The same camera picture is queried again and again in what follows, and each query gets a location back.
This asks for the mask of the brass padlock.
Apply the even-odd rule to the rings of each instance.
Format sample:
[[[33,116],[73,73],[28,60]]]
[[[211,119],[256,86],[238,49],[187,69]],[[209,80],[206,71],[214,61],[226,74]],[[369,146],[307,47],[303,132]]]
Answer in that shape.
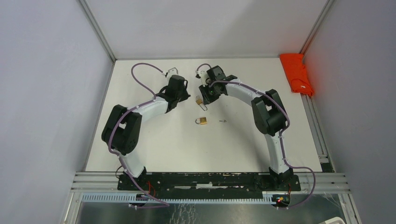
[[[208,110],[207,106],[204,104],[204,102],[200,96],[196,96],[196,103],[203,111]]]
[[[207,118],[206,117],[197,118],[195,120],[195,123],[198,124],[198,125],[206,125],[207,124]]]

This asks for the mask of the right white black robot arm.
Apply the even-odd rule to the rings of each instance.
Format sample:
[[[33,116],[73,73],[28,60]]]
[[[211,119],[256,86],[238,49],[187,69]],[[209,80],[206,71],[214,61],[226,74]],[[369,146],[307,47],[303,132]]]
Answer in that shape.
[[[281,143],[281,135],[287,129],[289,119],[278,92],[274,89],[262,92],[250,87],[234,75],[226,76],[219,66],[210,67],[207,71],[197,68],[196,78],[202,83],[199,90],[204,105],[211,104],[221,95],[225,95],[251,106],[255,126],[264,135],[269,150],[269,183],[275,190],[284,189],[294,173],[286,163]]]

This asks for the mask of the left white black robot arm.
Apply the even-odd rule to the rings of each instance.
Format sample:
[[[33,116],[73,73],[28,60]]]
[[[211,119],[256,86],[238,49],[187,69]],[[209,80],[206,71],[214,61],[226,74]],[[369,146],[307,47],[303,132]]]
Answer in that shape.
[[[131,108],[122,105],[113,107],[101,139],[107,144],[108,151],[118,157],[130,176],[128,183],[135,190],[141,190],[147,184],[146,176],[142,175],[145,166],[136,149],[141,125],[149,119],[170,112],[178,103],[187,100],[190,97],[187,86],[188,81],[184,77],[172,75],[168,84],[153,99]]]

